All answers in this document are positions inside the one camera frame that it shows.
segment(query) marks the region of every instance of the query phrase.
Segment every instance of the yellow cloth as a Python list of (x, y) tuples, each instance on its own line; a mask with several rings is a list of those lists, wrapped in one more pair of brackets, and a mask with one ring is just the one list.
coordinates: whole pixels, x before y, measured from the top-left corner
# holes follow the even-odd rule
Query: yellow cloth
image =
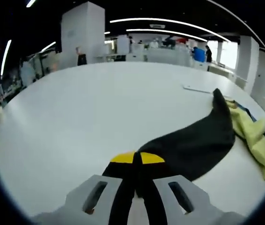
[(250, 116), (234, 103), (227, 101), (234, 131), (245, 139), (250, 152), (257, 160), (265, 180), (265, 120), (253, 122)]

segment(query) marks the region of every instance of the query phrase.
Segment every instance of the black ceiling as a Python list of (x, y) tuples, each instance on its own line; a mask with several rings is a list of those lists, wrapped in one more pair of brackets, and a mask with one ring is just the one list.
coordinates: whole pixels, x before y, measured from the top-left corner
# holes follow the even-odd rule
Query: black ceiling
[[(261, 0), (214, 0), (221, 4), (252, 28), (265, 44), (265, 1)], [(36, 0), (34, 5), (26, 8), (28, 0), (0, 0), (0, 49), (12, 39), (7, 66), (13, 65), (19, 57), (40, 51), (53, 41), (60, 48), (60, 20), (63, 13), (85, 0)], [(212, 30), (216, 33), (236, 33), (253, 36), (252, 32), (230, 13), (207, 0), (194, 1), (146, 1), (146, 0), (91, 0), (105, 8), (106, 31), (111, 35), (125, 33), (126, 29), (150, 28), (153, 22), (134, 21), (109, 23), (110, 20), (152, 17), (182, 21)], [(207, 33), (192, 27), (169, 22), (154, 22), (165, 24), (166, 30), (178, 31), (195, 36)], [(227, 36), (237, 41), (238, 36)]]

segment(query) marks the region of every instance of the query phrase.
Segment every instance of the white table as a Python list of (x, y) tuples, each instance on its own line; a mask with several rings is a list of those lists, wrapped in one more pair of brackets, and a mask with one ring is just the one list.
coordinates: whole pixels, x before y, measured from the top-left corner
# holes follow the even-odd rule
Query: white table
[[(114, 62), (69, 68), (13, 98), (0, 123), (0, 175), (11, 197), (33, 216), (64, 204), (66, 194), (102, 174), (118, 153), (207, 116), (213, 95), (232, 97), (257, 118), (265, 112), (226, 77), (159, 63)], [(251, 212), (265, 181), (245, 145), (194, 181), (223, 211)]]

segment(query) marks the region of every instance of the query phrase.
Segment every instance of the yellow marking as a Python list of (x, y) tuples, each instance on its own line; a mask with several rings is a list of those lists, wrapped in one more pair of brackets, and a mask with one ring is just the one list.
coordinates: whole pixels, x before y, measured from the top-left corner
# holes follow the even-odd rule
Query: yellow marking
[(165, 160), (163, 160), (163, 158), (161, 158), (155, 154), (151, 154), (151, 153), (147, 153), (147, 152), (141, 152), (141, 158), (142, 158), (143, 164), (164, 163), (165, 162)]
[(114, 157), (110, 162), (111, 163), (133, 163), (133, 156), (135, 151), (130, 151), (127, 153), (119, 154)]

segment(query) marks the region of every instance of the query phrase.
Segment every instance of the window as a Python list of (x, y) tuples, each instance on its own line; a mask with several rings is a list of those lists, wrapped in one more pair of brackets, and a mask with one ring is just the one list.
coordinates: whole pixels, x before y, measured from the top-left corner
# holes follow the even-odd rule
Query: window
[(208, 41), (207, 45), (212, 51), (212, 60), (217, 61), (217, 55), (218, 55), (218, 41)]
[(223, 42), (220, 63), (235, 69), (237, 60), (238, 44), (237, 42)]

